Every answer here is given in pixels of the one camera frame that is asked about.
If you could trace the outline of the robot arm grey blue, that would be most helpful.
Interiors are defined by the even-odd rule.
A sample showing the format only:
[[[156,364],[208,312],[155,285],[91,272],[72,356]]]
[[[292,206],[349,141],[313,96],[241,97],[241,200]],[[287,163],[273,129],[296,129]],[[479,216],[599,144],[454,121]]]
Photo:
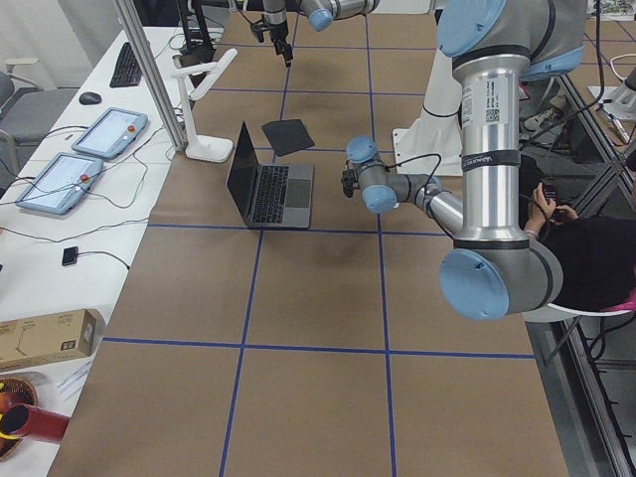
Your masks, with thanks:
[[[367,16],[380,4],[369,0],[302,0],[291,1],[293,11],[304,16],[316,32],[326,30],[335,21],[355,16]],[[287,1],[264,0],[263,12],[250,29],[256,39],[263,43],[268,36],[278,56],[289,68],[293,60],[292,46],[287,42],[289,33],[287,21]]]
[[[376,214],[412,203],[453,239],[439,267],[443,295],[459,314],[497,320],[546,306],[561,266],[519,226],[519,85],[574,70],[583,50],[583,1],[450,1],[439,51],[460,83],[463,195],[431,175],[388,170],[367,136],[347,146],[350,176]]]

